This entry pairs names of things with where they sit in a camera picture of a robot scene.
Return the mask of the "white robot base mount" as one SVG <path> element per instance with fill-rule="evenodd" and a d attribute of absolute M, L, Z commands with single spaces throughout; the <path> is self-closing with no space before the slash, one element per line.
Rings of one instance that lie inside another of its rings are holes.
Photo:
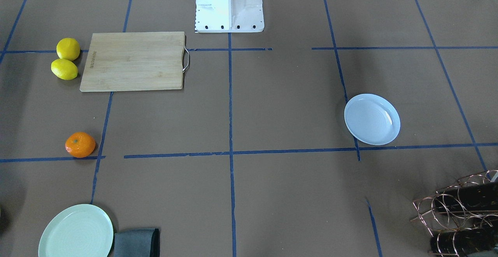
<path fill-rule="evenodd" d="M 263 32 L 263 0 L 196 0 L 195 32 Z"/>

